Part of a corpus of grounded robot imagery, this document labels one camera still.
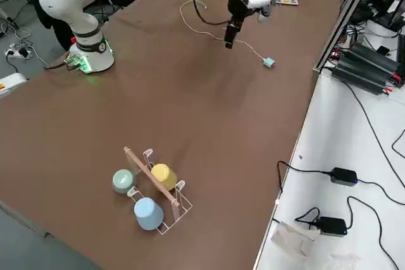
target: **teal connector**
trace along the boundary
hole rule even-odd
[[[274,59],[271,59],[270,57],[267,57],[264,61],[263,64],[267,67],[267,68],[272,68],[275,66],[276,62]]]

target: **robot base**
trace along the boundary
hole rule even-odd
[[[114,56],[108,43],[103,53],[82,51],[74,43],[70,47],[69,58],[65,62],[68,66],[78,68],[83,73],[89,74],[109,69],[114,63]]]

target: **black power supply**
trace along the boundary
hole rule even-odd
[[[334,168],[329,175],[330,181],[332,183],[337,183],[338,185],[353,187],[358,182],[357,174],[352,170]]]
[[[314,224],[322,235],[342,237],[347,235],[347,228],[344,219],[341,218],[328,218],[322,216]]]

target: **white table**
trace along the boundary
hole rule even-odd
[[[366,108],[389,159],[405,181],[405,160],[390,148],[405,128],[405,106],[384,95],[374,96],[357,88],[354,91]],[[405,138],[396,147],[405,153]],[[303,170],[330,171],[336,166],[352,169],[357,172],[358,178],[381,184],[391,197],[405,202],[405,189],[391,172],[360,106],[343,83],[327,75],[322,75],[316,84],[291,165]],[[377,210],[383,225],[383,246],[399,269],[405,269],[405,207],[389,201],[376,186],[359,184],[345,187],[331,183],[326,175],[290,170],[275,218],[297,225],[294,218],[312,207],[319,207],[324,216],[343,218],[349,225],[346,198],[350,195]],[[354,224],[348,235],[344,238],[321,236],[308,262],[322,265],[331,253],[352,253],[361,258],[356,270],[394,269],[378,245],[378,221],[373,211],[355,201],[351,204]],[[275,225],[272,222],[258,270],[322,269],[311,263],[309,265],[312,266],[305,268],[302,262],[291,259],[276,247],[270,241]]]

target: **table surface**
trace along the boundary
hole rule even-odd
[[[105,28],[112,69],[43,73],[0,100],[0,197],[107,269],[249,269],[278,195],[273,164],[288,159],[313,93],[313,63],[341,0],[277,6],[233,50],[187,28],[188,0],[138,0]],[[211,21],[227,0],[203,0]],[[195,28],[205,27],[192,5]],[[155,150],[187,182],[193,209],[164,236],[142,231],[113,192],[129,146]],[[158,197],[157,193],[146,193]]]
[[[370,23],[372,21],[365,26],[366,33],[371,33],[370,26],[376,29]],[[366,36],[374,48],[384,45],[391,50],[396,49],[397,38]],[[391,57],[396,58],[396,51]],[[384,158],[359,104],[344,84],[329,75],[330,72],[324,70],[318,79],[291,165],[303,170],[330,171],[336,166],[355,170],[358,178],[379,183],[393,199],[405,203],[401,199],[404,189]],[[405,128],[405,88],[394,89],[390,97],[375,96],[352,88],[363,103],[393,167],[405,180],[402,170],[405,160],[391,149],[392,143]],[[398,141],[396,149],[405,155],[405,138]],[[295,226],[294,218],[312,207],[319,207],[322,215],[343,218],[349,224],[346,198],[353,195],[377,210],[382,221],[383,246],[399,269],[404,269],[405,257],[401,248],[405,238],[402,227],[405,208],[389,201],[376,186],[360,183],[352,188],[344,187],[334,185],[328,179],[325,175],[300,174],[290,170],[274,217]],[[258,270],[269,269],[270,266],[280,270],[324,269],[331,261],[331,254],[358,256],[360,260],[354,268],[356,270],[395,269],[378,246],[378,221],[373,211],[355,201],[351,205],[354,224],[349,234],[344,238],[321,236],[311,255],[303,261],[290,258],[271,242],[277,225],[272,222]]]

